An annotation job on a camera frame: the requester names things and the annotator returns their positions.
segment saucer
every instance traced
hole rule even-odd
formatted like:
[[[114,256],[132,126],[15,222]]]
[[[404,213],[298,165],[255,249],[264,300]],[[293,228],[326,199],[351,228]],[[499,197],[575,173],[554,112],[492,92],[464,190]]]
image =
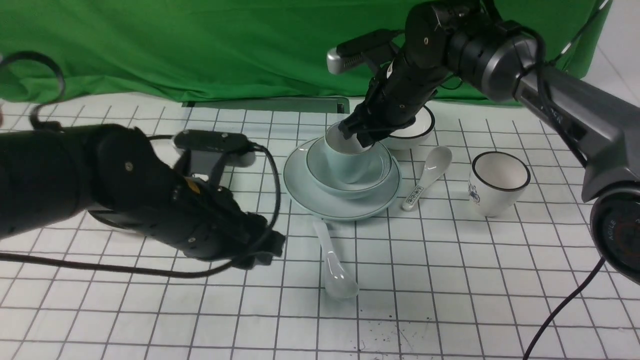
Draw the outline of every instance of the saucer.
[[[287,158],[282,170],[282,187],[293,202],[324,220],[355,221],[387,209],[400,191],[400,166],[392,158],[390,174],[367,197],[343,199],[320,190],[307,171],[307,152],[317,139],[298,146]]]
[[[371,165],[353,184],[346,184],[332,176],[331,166],[324,155],[326,144],[322,138],[314,140],[307,151],[305,163],[312,179],[322,190],[337,197],[356,199],[368,195],[389,176],[392,168],[391,153],[380,143],[371,148]]]

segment printed design on cup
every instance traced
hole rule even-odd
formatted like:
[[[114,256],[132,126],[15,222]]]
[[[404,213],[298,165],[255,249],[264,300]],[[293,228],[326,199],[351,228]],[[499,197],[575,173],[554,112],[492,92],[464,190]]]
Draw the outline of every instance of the printed design on cup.
[[[476,190],[476,186],[469,183],[469,196],[474,200],[476,204],[480,203],[480,195],[478,195],[478,191]]]

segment white cup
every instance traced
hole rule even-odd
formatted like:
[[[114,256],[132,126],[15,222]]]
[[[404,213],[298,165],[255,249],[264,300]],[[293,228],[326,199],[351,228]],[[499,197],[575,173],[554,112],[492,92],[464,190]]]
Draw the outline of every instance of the white cup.
[[[339,181],[353,184],[367,172],[371,165],[371,146],[362,147],[355,135],[345,139],[337,122],[324,134],[324,155],[333,176]]]
[[[470,205],[484,217],[495,217],[515,204],[530,182],[531,173],[520,159],[505,152],[484,152],[471,164]]]

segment white mug with black rim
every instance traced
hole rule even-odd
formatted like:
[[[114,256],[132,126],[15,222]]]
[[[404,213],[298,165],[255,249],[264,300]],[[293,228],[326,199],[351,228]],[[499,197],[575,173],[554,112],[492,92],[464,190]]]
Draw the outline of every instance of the white mug with black rim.
[[[522,160],[505,152],[484,152],[471,164],[470,206],[484,217],[496,217],[516,203],[530,182]]]

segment ceramic spoon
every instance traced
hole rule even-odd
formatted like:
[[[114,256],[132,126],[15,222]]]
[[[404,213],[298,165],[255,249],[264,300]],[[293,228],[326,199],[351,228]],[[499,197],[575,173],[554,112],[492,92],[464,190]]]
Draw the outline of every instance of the ceramic spoon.
[[[406,200],[403,201],[402,210],[411,211],[413,209],[418,203],[418,199],[420,199],[420,194],[447,171],[452,158],[451,150],[445,146],[438,146],[427,155],[420,181],[413,191],[409,193],[409,196],[406,197]]]
[[[358,283],[345,271],[333,250],[326,224],[319,218],[314,218],[314,228],[324,253],[324,288],[336,299],[348,299],[358,295]]]

